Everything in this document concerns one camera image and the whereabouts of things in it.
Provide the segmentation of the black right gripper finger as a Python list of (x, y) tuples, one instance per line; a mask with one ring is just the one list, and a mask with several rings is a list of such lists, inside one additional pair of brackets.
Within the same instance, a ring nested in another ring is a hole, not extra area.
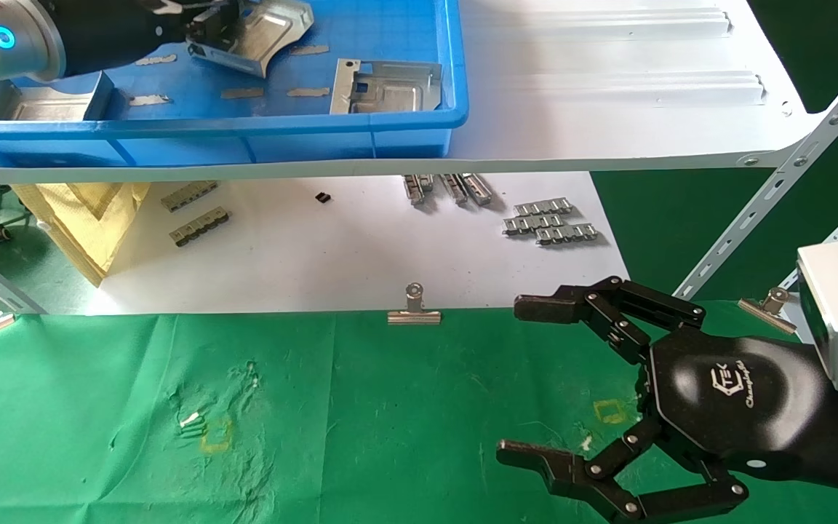
[(748, 488), (718, 462), (696, 461), (703, 478), (697, 485), (635, 495), (616, 477), (652, 445), (665, 443), (661, 418), (646, 417), (594, 458), (502, 439), (496, 458), (507, 467), (527, 469), (543, 478), (553, 496), (582, 501), (609, 523), (679, 523), (724, 515), (749, 497)]
[(706, 316), (702, 306), (656, 291), (618, 276), (592, 285), (561, 285), (551, 295), (518, 295), (514, 316), (523, 322), (584, 324), (631, 365), (644, 364), (651, 338), (633, 319), (675, 331), (699, 329)]

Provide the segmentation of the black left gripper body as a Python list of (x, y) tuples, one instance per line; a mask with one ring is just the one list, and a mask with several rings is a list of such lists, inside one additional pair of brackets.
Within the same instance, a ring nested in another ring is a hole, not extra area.
[(156, 15), (146, 1), (44, 1), (63, 44), (58, 76), (126, 66), (186, 38), (186, 13)]

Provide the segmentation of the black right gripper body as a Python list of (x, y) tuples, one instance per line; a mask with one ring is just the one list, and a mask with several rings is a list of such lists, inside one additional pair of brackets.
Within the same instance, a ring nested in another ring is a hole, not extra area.
[(683, 327), (652, 345), (645, 368), (661, 445), (682, 467), (718, 465), (761, 480), (834, 477), (823, 421), (834, 388), (813, 348)]

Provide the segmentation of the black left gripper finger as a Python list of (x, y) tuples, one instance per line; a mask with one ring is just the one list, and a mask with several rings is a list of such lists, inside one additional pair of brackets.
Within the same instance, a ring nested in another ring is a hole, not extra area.
[(227, 50), (242, 20), (242, 4), (187, 4), (186, 42)]
[(206, 9), (206, 1), (146, 1), (146, 9), (156, 15), (183, 15), (188, 11)]

